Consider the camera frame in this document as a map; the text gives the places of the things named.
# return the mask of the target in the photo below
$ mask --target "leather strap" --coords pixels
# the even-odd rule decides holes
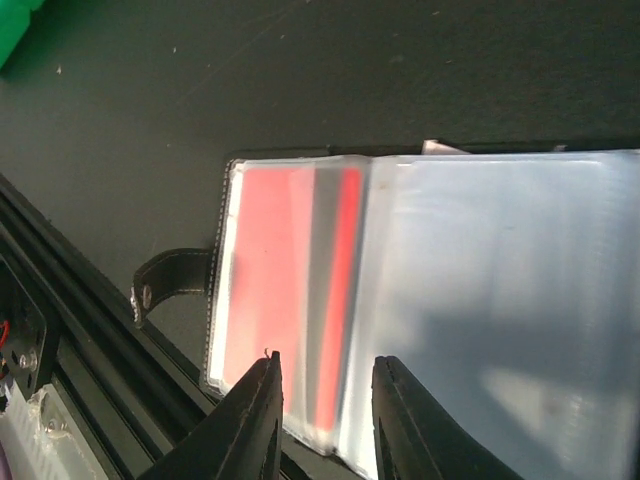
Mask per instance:
[[[136,327],[147,315],[175,295],[204,295],[209,288],[212,251],[178,248],[162,252],[136,270],[131,288],[131,305]]]

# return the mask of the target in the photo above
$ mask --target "green object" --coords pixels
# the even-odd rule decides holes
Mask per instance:
[[[44,0],[0,0],[0,67],[29,28],[31,12]]]

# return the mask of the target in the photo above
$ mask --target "card holder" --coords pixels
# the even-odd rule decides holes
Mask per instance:
[[[638,418],[625,399],[640,399],[638,153],[408,148],[235,155],[213,253],[147,264],[191,280],[140,275],[134,310],[206,291],[203,387],[224,395],[279,351],[284,429],[366,478],[371,368],[395,355],[524,478],[623,479]]]

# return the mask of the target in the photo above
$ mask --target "red wire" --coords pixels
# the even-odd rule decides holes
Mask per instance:
[[[2,336],[0,336],[0,348],[4,346],[4,343],[7,341],[7,337],[9,336],[9,320],[5,320],[2,322]]]

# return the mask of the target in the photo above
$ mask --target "clear plastic sleeve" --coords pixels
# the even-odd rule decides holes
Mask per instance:
[[[376,477],[396,355],[528,480],[628,477],[640,405],[636,152],[232,169],[207,381],[279,350],[285,428]]]

